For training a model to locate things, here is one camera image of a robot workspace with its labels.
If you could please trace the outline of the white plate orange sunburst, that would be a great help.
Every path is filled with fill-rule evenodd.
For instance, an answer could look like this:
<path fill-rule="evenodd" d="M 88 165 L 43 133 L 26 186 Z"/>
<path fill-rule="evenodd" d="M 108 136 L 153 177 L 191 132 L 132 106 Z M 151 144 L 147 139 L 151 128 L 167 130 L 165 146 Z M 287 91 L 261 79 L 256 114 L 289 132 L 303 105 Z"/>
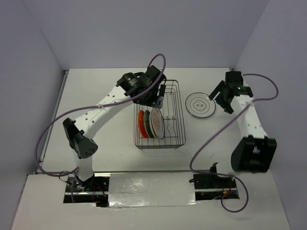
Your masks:
<path fill-rule="evenodd" d="M 165 138 L 165 125 L 160 109 L 153 108 L 150 112 L 151 128 L 154 136 L 159 139 Z"/>

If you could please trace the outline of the white plate green rim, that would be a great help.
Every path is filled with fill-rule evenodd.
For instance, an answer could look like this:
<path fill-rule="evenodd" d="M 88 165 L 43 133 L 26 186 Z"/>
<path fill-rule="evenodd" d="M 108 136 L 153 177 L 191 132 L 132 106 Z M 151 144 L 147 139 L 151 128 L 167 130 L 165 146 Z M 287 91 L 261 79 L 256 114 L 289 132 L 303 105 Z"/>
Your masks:
<path fill-rule="evenodd" d="M 216 111 L 216 103 L 203 92 L 194 92 L 185 99 L 185 108 L 194 118 L 206 119 Z"/>

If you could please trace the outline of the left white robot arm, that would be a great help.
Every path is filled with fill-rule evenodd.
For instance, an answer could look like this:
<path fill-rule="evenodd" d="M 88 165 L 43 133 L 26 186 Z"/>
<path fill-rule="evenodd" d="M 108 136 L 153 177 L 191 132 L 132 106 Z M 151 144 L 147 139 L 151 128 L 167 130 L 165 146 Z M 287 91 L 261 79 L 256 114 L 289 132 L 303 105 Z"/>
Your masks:
<path fill-rule="evenodd" d="M 110 119 L 131 104 L 150 107 L 162 105 L 165 87 L 161 84 L 166 76 L 151 65 L 146 72 L 126 73 L 102 99 L 97 108 L 91 109 L 82 116 L 72 120 L 66 118 L 63 127 L 69 146 L 74 151 L 78 171 L 77 186 L 83 191 L 90 191 L 96 185 L 93 171 L 93 154 L 98 150 L 94 136 Z"/>

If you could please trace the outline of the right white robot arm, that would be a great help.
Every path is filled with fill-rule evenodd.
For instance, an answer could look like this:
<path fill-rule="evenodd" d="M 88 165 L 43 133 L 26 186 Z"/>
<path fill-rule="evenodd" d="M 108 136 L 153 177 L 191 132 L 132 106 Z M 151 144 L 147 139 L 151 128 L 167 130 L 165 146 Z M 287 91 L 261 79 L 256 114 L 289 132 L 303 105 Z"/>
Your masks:
<path fill-rule="evenodd" d="M 241 136 L 241 140 L 228 154 L 226 161 L 214 163 L 208 171 L 197 171 L 209 174 L 209 183 L 213 187 L 220 187 L 226 177 L 237 177 L 241 173 L 266 173 L 277 149 L 277 141 L 265 132 L 254 103 L 275 99 L 279 90 L 276 89 L 272 97 L 255 99 L 252 89 L 244 84 L 243 78 L 244 75 L 240 71 L 228 71 L 225 73 L 225 80 L 209 95 L 209 100 L 215 100 L 226 113 L 235 114 L 235 117 L 209 138 L 200 149 L 204 149 L 234 122 L 238 123 Z"/>

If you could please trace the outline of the green patterned plate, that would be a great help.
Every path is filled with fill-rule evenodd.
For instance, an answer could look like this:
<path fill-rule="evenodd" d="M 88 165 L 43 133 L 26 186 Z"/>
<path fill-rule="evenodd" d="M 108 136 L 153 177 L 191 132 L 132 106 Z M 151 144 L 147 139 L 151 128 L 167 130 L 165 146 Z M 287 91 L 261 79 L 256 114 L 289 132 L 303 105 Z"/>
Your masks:
<path fill-rule="evenodd" d="M 145 110 L 145 112 L 144 112 L 144 126 L 146 128 L 146 132 L 148 134 L 148 137 L 154 138 L 154 135 L 153 135 L 151 128 L 150 128 L 149 115 L 150 115 L 150 112 L 148 110 Z"/>

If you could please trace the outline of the silver foil sheet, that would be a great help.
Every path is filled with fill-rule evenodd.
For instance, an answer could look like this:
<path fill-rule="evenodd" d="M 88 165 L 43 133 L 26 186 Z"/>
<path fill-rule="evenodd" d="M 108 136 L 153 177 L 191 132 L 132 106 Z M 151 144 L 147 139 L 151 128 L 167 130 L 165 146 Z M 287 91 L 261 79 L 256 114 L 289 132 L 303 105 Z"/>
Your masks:
<path fill-rule="evenodd" d="M 179 207 L 195 205 L 190 172 L 111 174 L 109 207 Z"/>

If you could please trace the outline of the black metal base rail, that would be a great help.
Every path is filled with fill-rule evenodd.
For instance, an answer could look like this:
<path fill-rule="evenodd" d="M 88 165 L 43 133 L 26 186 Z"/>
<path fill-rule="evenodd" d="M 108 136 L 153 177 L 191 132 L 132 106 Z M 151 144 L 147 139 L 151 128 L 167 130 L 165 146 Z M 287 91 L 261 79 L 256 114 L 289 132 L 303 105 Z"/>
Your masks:
<path fill-rule="evenodd" d="M 86 190 L 83 190 L 73 177 L 68 177 L 64 182 L 66 183 L 64 204 L 93 203 L 97 207 L 109 207 L 109 175 L 97 176 L 94 185 Z M 239 199 L 234 179 L 194 174 L 189 182 L 194 185 L 196 201 L 220 200 L 223 195 L 226 195 L 225 199 Z"/>

